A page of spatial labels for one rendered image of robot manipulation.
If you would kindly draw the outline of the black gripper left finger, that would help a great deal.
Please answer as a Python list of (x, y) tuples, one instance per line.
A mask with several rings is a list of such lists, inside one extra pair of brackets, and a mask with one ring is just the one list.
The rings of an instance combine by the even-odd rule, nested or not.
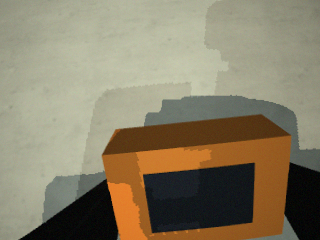
[(19, 240), (117, 240), (107, 179)]

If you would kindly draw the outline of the orange block with dark square face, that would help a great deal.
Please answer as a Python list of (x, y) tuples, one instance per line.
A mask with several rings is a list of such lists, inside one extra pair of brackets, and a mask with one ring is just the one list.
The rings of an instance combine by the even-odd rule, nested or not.
[(263, 113), (116, 129), (101, 157), (120, 240), (283, 235), (289, 156)]

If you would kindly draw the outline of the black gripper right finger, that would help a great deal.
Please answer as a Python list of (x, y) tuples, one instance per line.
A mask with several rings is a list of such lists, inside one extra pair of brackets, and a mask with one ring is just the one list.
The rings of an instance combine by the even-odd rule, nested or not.
[(320, 172), (289, 163), (285, 217), (299, 240), (320, 240)]

